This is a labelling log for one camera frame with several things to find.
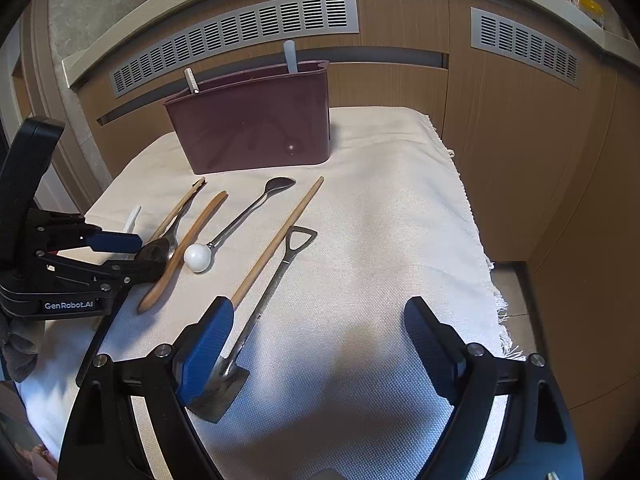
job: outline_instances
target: white ball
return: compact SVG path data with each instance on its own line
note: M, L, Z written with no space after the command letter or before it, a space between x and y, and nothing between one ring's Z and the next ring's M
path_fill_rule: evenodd
M184 251L184 263L193 272L202 272L211 263L211 249L201 244L190 245Z

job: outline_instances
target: metal vent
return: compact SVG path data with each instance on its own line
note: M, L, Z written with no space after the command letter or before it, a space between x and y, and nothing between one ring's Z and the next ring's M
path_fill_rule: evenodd
M580 63L574 52L508 18L472 7L471 46L510 57L578 86Z
M214 16L164 38L111 72L111 85L121 96L171 70L236 48L358 32L356 0L272 0Z

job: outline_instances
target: maroon container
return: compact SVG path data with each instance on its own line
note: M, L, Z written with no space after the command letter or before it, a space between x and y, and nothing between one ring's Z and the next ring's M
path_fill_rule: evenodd
M198 83L164 103L196 174L329 158L328 61L265 66Z

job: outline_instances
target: curved wooden handle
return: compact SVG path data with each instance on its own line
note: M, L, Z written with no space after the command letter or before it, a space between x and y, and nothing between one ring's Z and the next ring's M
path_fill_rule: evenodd
M202 231L202 228L207 224L213 213L215 213L220 205L222 205L226 200L226 197L228 197L228 193L226 191L218 193L213 197L213 200L209 202L206 208L204 208L204 211L200 213L200 216L196 218L196 221L184 236L180 245L176 248L174 255L169 260L169 263L167 263L162 277L154 283L154 286L149 289L148 293L146 293L145 297L140 301L140 304L138 305L138 314L146 312L156 304L156 301L158 301L167 285L169 285L174 273L182 267L182 264L184 263L184 251L186 251L187 247L196 241L198 234Z
M180 202L178 202L175 207L171 209L171 212L166 216L166 218L162 220L162 223L158 226L156 232L151 235L151 238L149 238L150 242L156 240L156 238L159 238L162 233L166 231L166 228L170 224L171 220L174 219L174 217L178 214L180 209L182 209L182 206L187 202L187 200L191 198L191 195L200 189L200 186L203 183L205 183L204 177L202 177L199 181L193 184L193 186L191 186L191 189L187 191L187 194L180 199Z
M324 176L321 176L320 178L318 178L318 180L316 180L316 183L313 184L311 189L303 197L300 203L296 206L296 208L293 210L291 215L289 215L289 218L287 218L286 222L284 222L284 225L280 228L280 231L278 231L276 235L273 237L273 240L271 240L271 243L267 245L267 248L264 250L260 258L258 258L258 261L249 271L246 278L240 284L240 286L238 287L238 290L236 290L236 293L231 298L231 304L234 306L234 309L238 308L238 305L242 301L242 298L246 296L247 292L249 291L251 286L254 284L255 280L258 278L262 270L264 269L264 266L275 254L276 250L278 249L278 246L284 240L284 237L287 235L287 231L289 230L289 228L296 223L298 218L300 218L300 215L302 215L302 212L305 210L306 206L309 204L309 202L311 202L311 199L316 195L316 192L318 192L318 189L320 189L320 186L322 186L323 182L324 182Z

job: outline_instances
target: wooden stick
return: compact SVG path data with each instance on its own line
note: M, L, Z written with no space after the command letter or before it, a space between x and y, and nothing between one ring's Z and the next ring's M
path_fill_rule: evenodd
M311 202L311 199L316 195L316 192L318 192L318 189L320 189L320 186L322 186L323 182L324 182L324 176L321 176L318 180L316 180L316 183L313 184L309 192L300 201L298 206L293 210L293 213L289 215L289 218L287 218L287 221L284 222L284 225L280 228L280 231L278 231L278 233L273 237L273 240L271 240L271 243L264 250L264 252L262 253L262 256L258 258L258 261L255 263L253 268L249 271L246 278L240 284L240 286L238 287L238 290L236 290L236 293L231 298L231 304L234 306L234 309L238 308L238 305L242 301L242 298L245 297L245 295L247 294L251 286L254 284L255 280L258 278L258 276L264 269L264 266L275 254L276 250L278 249L278 246L284 240L284 237L287 235L287 231L289 230L289 228L293 224L295 224L298 218L300 218L300 215L302 215L302 212L305 210L306 206L309 204L309 202Z
M211 202L209 202L206 208L204 208L204 211L200 213L200 216L198 216L191 226L191 229L189 229L189 232L187 232L180 242L180 245L176 248L174 255L169 260L169 263L167 263L162 277L154 284L153 287L151 287L148 293L145 294L142 301L140 301L140 304L138 305L138 314L142 314L149 310L154 306L156 301L158 301L160 296L162 296L162 293L166 289L167 285L169 285L169 281L171 281L172 276L180 270L184 263L184 251L186 251L187 247L196 241L196 238L198 238L198 234L202 228L207 224L213 213L215 213L220 205L226 200L226 197L228 197L226 191L221 191L213 198L213 200L211 200Z
M204 183L204 177L202 177L199 181L193 184L191 189L187 191L187 194L180 199L180 202L178 202L175 205L175 207L171 209L171 212L167 215L167 217L164 220L162 220L162 223L158 226L158 229L156 229L156 232L154 232L151 235L151 238L149 238L150 242L159 238L166 231L166 228L171 223L171 220L174 219L174 217L178 214L178 211L182 209L182 206L187 202L188 199L191 198L191 195L194 194L203 183Z

